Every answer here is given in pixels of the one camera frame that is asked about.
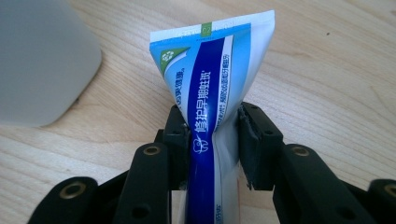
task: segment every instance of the metal rivet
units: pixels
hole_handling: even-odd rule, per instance
[[[389,195],[396,198],[396,184],[387,184],[384,189]]]
[[[146,147],[143,152],[148,156],[153,156],[160,153],[161,149],[159,147]]]
[[[297,156],[309,156],[309,151],[303,147],[293,147],[291,149]]]
[[[63,199],[76,198],[85,191],[85,188],[87,186],[84,183],[76,181],[64,187],[59,193],[59,196]]]

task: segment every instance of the wood grain surface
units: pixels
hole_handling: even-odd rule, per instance
[[[0,223],[26,223],[68,177],[101,184],[129,169],[134,151],[164,127],[174,102],[149,54],[149,32],[269,9],[276,31],[245,101],[339,178],[363,189],[396,179],[396,1],[70,3],[98,38],[103,63],[53,124],[0,126]],[[241,175],[241,223],[277,223],[271,192],[245,185]]]

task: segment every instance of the light blue packaging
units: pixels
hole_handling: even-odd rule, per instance
[[[239,223],[236,115],[275,12],[153,32],[150,52],[191,129],[185,223]]]

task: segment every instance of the squeezed tube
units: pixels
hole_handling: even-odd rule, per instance
[[[274,29],[271,10],[150,34],[151,55],[191,129],[185,223],[239,223],[237,108]]]

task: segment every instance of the toothpaste tube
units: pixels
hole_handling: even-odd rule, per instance
[[[150,52],[191,129],[185,223],[239,223],[236,115],[275,12],[150,34]]]

